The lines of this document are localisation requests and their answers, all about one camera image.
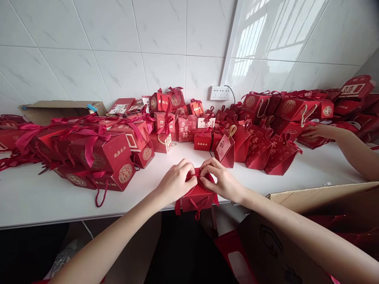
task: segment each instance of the cardboard box flap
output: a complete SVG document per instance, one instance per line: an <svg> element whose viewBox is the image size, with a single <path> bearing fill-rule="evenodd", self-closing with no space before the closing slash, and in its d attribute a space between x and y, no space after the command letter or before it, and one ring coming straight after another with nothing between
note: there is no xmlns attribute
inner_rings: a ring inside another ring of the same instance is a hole
<svg viewBox="0 0 379 284"><path fill-rule="evenodd" d="M314 210L317 207L325 206L336 201L337 199L378 186L379 182L377 181L348 185L335 185L315 189L272 193L267 195L267 198L288 209L291 209L294 212L303 214Z"/></svg>

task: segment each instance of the white countertop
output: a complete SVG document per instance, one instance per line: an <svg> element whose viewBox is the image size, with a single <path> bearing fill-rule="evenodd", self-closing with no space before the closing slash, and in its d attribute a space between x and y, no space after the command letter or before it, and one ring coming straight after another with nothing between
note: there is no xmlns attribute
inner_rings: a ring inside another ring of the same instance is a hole
<svg viewBox="0 0 379 284"><path fill-rule="evenodd" d="M315 150L299 146L303 155L296 156L284 176L268 176L241 163L235 163L230 171L243 185L262 195L322 187L328 182L340 185L366 181L335 143ZM96 191L76 187L53 171L38 175L40 163L6 169L0 172L0 229L120 216L150 193L173 164L187 158L200 167L210 156L209 152L195 151L193 143L177 142L168 154L156 153L147 168L134 175L124 192L108 191L100 208L95 206ZM219 197L219 201L228 200Z"/></svg>

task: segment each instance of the red satin ribbon bow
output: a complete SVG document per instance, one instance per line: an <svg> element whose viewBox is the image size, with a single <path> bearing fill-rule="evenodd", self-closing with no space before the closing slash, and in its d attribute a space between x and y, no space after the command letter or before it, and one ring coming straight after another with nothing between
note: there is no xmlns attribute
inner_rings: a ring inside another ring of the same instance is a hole
<svg viewBox="0 0 379 284"><path fill-rule="evenodd" d="M99 126L98 132L95 132L90 129L82 129L77 132L77 134L81 134L84 136L90 136L90 138L87 140L86 147L85 147L85 157L87 164L92 167L95 158L94 158L94 145L98 139L101 139L103 141L108 141L111 138L111 134L107 132L107 129L104 125Z"/></svg>

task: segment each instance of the wall socket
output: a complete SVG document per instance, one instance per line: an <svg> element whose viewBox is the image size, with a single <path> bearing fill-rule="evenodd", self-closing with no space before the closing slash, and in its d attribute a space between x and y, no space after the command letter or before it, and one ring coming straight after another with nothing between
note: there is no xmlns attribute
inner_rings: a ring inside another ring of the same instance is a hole
<svg viewBox="0 0 379 284"><path fill-rule="evenodd" d="M228 101L230 97L230 89L228 87L212 86L210 92L211 101Z"/></svg>

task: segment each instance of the red string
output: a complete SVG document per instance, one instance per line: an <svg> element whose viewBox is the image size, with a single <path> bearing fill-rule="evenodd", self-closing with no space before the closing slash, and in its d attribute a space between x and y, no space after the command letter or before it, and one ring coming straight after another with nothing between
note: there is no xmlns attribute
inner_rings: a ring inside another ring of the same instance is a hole
<svg viewBox="0 0 379 284"><path fill-rule="evenodd" d="M196 214L195 214L195 220L196 221L199 221L200 220L200 212L201 210L204 208L204 206L208 203L209 201L209 196L206 198L206 201L204 202L204 204L198 208L197 204L192 200L192 199L189 199L190 202L192 203L192 205L195 207L195 210L197 211Z"/></svg>

